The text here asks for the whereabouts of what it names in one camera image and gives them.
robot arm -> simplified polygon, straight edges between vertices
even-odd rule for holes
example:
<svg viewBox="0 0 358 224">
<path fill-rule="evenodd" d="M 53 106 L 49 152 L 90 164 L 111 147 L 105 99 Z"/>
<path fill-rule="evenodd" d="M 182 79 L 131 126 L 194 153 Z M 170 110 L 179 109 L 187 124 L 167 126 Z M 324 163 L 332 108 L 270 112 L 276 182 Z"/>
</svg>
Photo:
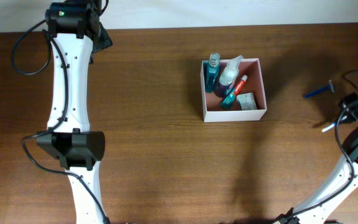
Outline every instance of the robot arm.
<svg viewBox="0 0 358 224">
<path fill-rule="evenodd" d="M 358 164 L 353 163 L 356 177 L 352 184 L 346 188 L 342 193 L 322 204 L 317 208 L 303 212 L 296 217 L 299 218 L 301 224 L 319 224 L 324 223 L 328 216 L 342 203 L 347 196 L 350 195 L 356 188 L 358 188 Z M 306 201 L 294 208 L 293 212 L 299 212 L 306 208 L 310 208 L 323 200 L 329 198 L 337 191 L 341 190 L 349 181 L 349 174 L 351 168 L 346 158 L 341 156 L 336 167 L 331 172 L 329 177 L 320 185 L 319 189 Z"/>
<path fill-rule="evenodd" d="M 76 222 L 104 223 L 99 184 L 99 166 L 104 154 L 103 132 L 90 131 L 86 108 L 88 65 L 92 53 L 112 45 L 99 22 L 101 0 L 52 3 L 46 13 L 48 31 L 60 49 L 67 66 L 68 111 L 64 122 L 53 133 L 37 137 L 37 144 L 60 160 L 66 172 L 82 177 L 83 182 L 68 176 L 73 190 Z M 47 127 L 61 119 L 65 107 L 65 81 L 62 61 L 53 46 L 53 102 Z"/>
<path fill-rule="evenodd" d="M 352 171 L 350 163 L 348 163 L 345 156 L 341 156 L 336 167 L 320 188 L 309 199 L 294 208 L 292 214 L 282 214 L 280 219 L 274 224 L 324 223 L 339 204 L 345 200 L 351 192 L 358 188 L 358 128 L 346 138 L 343 143 L 343 148 L 349 155 L 350 162 L 353 164 L 354 178 L 351 179 Z"/>
</svg>

blue liquid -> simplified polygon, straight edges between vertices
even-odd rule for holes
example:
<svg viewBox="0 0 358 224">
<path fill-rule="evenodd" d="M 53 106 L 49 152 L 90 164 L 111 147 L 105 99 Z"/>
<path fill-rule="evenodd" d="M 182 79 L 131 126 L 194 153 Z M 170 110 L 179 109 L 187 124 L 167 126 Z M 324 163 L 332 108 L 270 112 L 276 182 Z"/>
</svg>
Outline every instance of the blue liquid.
<svg viewBox="0 0 358 224">
<path fill-rule="evenodd" d="M 220 65 L 218 65 L 216 68 L 211 67 L 209 64 L 207 65 L 205 92 L 212 93 L 214 91 L 216 78 L 218 77 L 220 68 Z"/>
<path fill-rule="evenodd" d="M 228 85 L 222 85 L 218 82 L 218 86 L 215 88 L 215 95 L 218 97 L 225 97 L 227 96 L 234 88 L 234 81 Z"/>
<path fill-rule="evenodd" d="M 228 94 L 228 96 L 223 100 L 221 106 L 224 109 L 229 110 L 235 99 L 236 95 L 234 94 L 234 90 L 232 90 L 230 94 Z"/>
</svg>

blue bottle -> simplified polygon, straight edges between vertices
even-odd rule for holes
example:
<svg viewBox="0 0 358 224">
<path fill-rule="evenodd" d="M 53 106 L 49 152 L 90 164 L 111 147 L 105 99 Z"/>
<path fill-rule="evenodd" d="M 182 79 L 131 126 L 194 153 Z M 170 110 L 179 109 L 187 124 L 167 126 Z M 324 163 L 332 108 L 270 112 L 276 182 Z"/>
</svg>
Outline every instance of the blue bottle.
<svg viewBox="0 0 358 224">
<path fill-rule="evenodd" d="M 212 53 L 209 56 L 209 62 L 206 67 L 205 92 L 212 93 L 215 89 L 216 77 L 218 77 L 221 56 L 218 53 Z"/>
</svg>

toothpaste tube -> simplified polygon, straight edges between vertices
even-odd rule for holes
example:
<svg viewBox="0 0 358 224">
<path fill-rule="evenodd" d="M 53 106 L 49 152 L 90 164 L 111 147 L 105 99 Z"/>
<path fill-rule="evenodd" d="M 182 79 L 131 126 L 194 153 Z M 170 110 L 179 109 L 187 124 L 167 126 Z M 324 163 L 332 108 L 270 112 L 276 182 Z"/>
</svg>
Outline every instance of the toothpaste tube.
<svg viewBox="0 0 358 224">
<path fill-rule="evenodd" d="M 237 94 L 239 94 L 241 88 L 246 84 L 248 76 L 244 75 L 236 87 L 228 94 L 228 96 L 222 101 L 221 106 L 229 110 L 234 100 L 236 99 Z"/>
</svg>

cardboard box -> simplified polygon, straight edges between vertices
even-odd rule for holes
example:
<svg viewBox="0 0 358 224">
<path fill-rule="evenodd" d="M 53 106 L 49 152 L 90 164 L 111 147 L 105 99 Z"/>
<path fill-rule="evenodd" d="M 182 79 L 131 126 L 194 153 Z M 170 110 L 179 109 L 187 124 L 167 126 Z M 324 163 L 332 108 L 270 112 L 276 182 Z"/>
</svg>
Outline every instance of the cardboard box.
<svg viewBox="0 0 358 224">
<path fill-rule="evenodd" d="M 222 74 L 224 68 L 226 68 L 229 60 L 221 60 L 221 69 L 216 79 L 216 83 L 219 81 L 219 77 Z M 234 101 L 231 109 L 226 111 L 219 104 L 223 98 L 217 97 L 214 92 L 205 92 L 205 73 L 208 61 L 205 60 L 201 64 L 201 93 L 203 97 L 203 111 L 204 122 L 219 122 L 219 121 L 258 121 L 264 115 L 267 110 L 266 97 L 264 90 L 264 83 L 262 81 L 262 72 L 260 71 L 259 59 L 243 59 L 239 66 L 239 75 L 237 76 L 236 84 L 243 75 L 247 75 L 248 79 L 240 94 L 253 93 L 257 110 L 242 111 L 237 100 Z"/>
</svg>

